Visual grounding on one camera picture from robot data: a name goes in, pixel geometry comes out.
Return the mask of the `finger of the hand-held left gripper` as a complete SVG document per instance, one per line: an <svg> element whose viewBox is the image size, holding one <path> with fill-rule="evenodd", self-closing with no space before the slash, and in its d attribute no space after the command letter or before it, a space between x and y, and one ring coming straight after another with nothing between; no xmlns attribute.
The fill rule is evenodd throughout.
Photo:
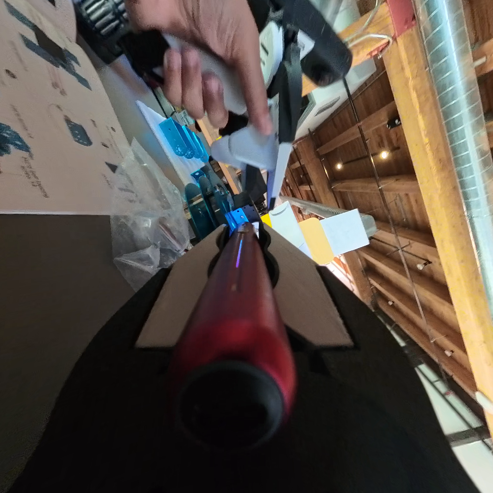
<svg viewBox="0 0 493 493"><path fill-rule="evenodd" d="M274 169L267 174L267 210L276 206L280 190L285 179L287 165L292 150L291 143L280 143L274 159Z"/></svg>

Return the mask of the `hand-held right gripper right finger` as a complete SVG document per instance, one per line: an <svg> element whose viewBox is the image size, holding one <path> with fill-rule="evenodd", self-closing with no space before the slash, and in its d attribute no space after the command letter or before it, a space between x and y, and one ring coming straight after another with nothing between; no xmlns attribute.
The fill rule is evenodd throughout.
<svg viewBox="0 0 493 493"><path fill-rule="evenodd" d="M278 268L274 295L285 325L315 347L354 348L317 264L270 226L263 227L270 238L267 252Z"/></svg>

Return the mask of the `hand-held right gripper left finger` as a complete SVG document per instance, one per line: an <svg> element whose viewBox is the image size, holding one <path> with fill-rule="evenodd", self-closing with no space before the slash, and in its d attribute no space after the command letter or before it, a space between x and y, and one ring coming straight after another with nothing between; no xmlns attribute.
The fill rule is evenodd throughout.
<svg viewBox="0 0 493 493"><path fill-rule="evenodd" d="M171 268L137 338L139 349L170 349L178 342L208 280L208 268L219 253L222 225L180 257Z"/></svg>

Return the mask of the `red electric screwdriver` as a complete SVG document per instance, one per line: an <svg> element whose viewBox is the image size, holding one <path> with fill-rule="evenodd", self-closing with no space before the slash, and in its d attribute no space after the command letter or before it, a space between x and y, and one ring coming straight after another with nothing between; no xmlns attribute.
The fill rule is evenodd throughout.
<svg viewBox="0 0 493 493"><path fill-rule="evenodd" d="M169 415L208 449L262 445L296 397L294 356L262 247L252 223L228 234L170 359Z"/></svg>

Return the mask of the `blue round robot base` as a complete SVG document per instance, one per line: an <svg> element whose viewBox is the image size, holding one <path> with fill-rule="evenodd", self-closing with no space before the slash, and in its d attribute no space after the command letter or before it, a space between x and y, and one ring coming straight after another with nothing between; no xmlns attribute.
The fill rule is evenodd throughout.
<svg viewBox="0 0 493 493"><path fill-rule="evenodd" d="M185 186L185 199L196 237L202 240L220 226L225 226L231 235L240 225L251 223L241 210L233 211L233 194L214 170L209 165L202 170L206 176L202 176L198 184Z"/></svg>

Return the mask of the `dark grey desk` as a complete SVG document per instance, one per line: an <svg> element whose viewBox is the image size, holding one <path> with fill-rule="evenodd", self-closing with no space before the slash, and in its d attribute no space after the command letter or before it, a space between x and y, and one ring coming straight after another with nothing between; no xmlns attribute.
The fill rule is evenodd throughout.
<svg viewBox="0 0 493 493"><path fill-rule="evenodd" d="M136 330L108 215L1 214L1 492L145 491L163 435L163 352Z"/></svg>

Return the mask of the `person's left hand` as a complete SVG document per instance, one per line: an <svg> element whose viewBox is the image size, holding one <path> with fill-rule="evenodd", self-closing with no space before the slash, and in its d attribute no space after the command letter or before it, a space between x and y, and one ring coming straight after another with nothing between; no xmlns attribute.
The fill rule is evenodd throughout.
<svg viewBox="0 0 493 493"><path fill-rule="evenodd" d="M126 1L132 26L140 31L159 30L189 43L166 51L163 92L173 105L195 120L207 115L216 128L224 128L228 111L223 85L203 71L198 47L229 65L241 83L250 123L258 132L273 132L267 92L261 70L259 34L247 1Z"/></svg>

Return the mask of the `black servo motor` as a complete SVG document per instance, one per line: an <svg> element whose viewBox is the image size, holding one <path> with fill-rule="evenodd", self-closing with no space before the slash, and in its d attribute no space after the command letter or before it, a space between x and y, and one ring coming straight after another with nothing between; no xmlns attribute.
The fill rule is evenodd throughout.
<svg viewBox="0 0 493 493"><path fill-rule="evenodd" d="M268 212L264 196L253 200L246 191L233 195L233 206L233 211L241 210L241 214L251 223L259 222L261 216Z"/></svg>

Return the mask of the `light wooden panel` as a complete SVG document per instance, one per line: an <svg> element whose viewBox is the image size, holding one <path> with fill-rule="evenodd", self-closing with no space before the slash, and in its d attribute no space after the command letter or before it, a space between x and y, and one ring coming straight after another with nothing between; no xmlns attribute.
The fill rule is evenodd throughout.
<svg viewBox="0 0 493 493"><path fill-rule="evenodd" d="M318 265L331 263L335 254L332 251L323 225L319 219L309 218L298 223L311 259Z"/></svg>

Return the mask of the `crumpled clear plastic bag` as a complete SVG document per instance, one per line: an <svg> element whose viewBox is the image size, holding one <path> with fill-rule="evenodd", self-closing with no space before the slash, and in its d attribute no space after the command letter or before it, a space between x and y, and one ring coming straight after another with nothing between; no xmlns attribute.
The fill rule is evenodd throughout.
<svg viewBox="0 0 493 493"><path fill-rule="evenodd" d="M114 173L110 200L113 262L136 292L191 246L182 194L133 139Z"/></svg>

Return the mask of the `white panel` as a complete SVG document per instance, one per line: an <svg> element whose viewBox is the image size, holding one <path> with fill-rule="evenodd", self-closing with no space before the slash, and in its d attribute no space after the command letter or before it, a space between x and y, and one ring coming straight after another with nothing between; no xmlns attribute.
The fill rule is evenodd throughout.
<svg viewBox="0 0 493 493"><path fill-rule="evenodd" d="M322 219L320 224L335 256L369 245L369 237L357 209Z"/></svg>

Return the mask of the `group of blue metal brackets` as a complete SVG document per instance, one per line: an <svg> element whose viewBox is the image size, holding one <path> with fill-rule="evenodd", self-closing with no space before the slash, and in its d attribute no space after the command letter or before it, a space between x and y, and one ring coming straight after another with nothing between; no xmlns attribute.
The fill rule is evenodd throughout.
<svg viewBox="0 0 493 493"><path fill-rule="evenodd" d="M172 152L182 159L185 175L198 184L206 176L202 168L209 163L209 154L198 135L173 118L163 120L158 127Z"/></svg>

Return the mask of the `white foam sheet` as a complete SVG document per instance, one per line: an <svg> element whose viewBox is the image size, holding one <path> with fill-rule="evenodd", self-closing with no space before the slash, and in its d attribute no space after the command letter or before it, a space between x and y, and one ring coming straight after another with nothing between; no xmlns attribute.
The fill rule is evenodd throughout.
<svg viewBox="0 0 493 493"><path fill-rule="evenodd" d="M165 122L166 119L141 101L137 101L137 106L157 139L157 142L161 146L162 152L168 159L172 168L175 170L182 184L184 186L188 183L198 184L198 179L195 178L195 174L199 173L200 175L203 175L204 173L200 171L200 169L206 165L209 165L208 160L205 159L208 157L206 148L200 139L197 136L192 137L195 143L201 146L201 150L205 155L204 157L188 158L185 156L178 156L160 127L160 124Z"/></svg>

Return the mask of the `instruction manual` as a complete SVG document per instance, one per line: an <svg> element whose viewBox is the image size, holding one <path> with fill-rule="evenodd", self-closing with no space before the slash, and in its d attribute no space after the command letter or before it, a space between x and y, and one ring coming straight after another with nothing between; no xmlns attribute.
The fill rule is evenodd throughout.
<svg viewBox="0 0 493 493"><path fill-rule="evenodd" d="M71 1L1 1L1 214L108 215L129 144Z"/></svg>

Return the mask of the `black bit holder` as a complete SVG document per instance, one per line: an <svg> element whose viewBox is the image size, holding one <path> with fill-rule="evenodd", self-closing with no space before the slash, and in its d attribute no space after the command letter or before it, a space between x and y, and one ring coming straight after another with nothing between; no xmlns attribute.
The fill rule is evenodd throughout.
<svg viewBox="0 0 493 493"><path fill-rule="evenodd" d="M79 35L105 64L111 64L123 54L120 41L131 32L125 1L72 3Z"/></svg>

